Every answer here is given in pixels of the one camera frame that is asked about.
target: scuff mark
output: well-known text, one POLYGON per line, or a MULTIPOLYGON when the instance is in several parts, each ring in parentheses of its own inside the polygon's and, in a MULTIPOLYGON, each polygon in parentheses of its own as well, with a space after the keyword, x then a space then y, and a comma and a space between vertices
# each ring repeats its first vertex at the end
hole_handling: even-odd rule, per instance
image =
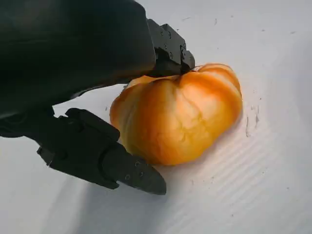
POLYGON ((257 128, 258 122, 260 121, 258 115, 259 115, 259 105, 258 105, 257 112, 255 113, 255 127, 254 128, 257 128))
POLYGON ((249 123, 249 118, 248 118, 248 116, 247 116, 247 122, 246 122, 246 137, 249 137, 248 123, 249 123))
POLYGON ((191 19, 191 17, 184 18, 184 19, 182 19, 182 22, 189 20, 189 19, 191 19))

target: white surface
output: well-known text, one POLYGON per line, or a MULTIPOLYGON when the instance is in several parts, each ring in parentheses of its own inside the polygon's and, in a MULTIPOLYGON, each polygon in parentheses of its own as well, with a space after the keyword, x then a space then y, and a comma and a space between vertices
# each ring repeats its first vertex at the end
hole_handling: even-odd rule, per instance
MULTIPOLYGON (((242 120, 198 161, 160 168, 166 196, 106 190, 48 169, 27 139, 1 139, 0 233, 312 233, 312 1, 140 2, 148 17, 179 29, 197 64, 232 66, 242 120)), ((86 108, 108 120, 105 107, 121 89, 94 90, 57 111, 86 108)))

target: white table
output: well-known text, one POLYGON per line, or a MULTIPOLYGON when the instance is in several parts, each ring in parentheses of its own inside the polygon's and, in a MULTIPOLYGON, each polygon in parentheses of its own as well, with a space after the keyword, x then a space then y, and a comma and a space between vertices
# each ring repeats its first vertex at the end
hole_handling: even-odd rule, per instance
MULTIPOLYGON (((48 169, 26 138, 1 139, 0 233, 312 233, 312 1, 140 2, 178 29, 197 64, 236 71, 242 120, 196 162, 159 168, 166 196, 106 190, 48 169)), ((91 91, 57 113, 86 108, 108 121, 121 89, 91 91)))

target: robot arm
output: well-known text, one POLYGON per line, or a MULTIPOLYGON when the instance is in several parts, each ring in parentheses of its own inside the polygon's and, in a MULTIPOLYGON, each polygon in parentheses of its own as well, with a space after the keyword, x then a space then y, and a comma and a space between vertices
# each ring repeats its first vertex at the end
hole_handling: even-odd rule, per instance
POLYGON ((52 106, 141 75, 188 72, 185 40, 133 0, 4 1, 0 22, 0 135, 35 140, 55 170, 165 194, 161 175, 117 143, 117 129, 86 110, 56 118, 52 106))

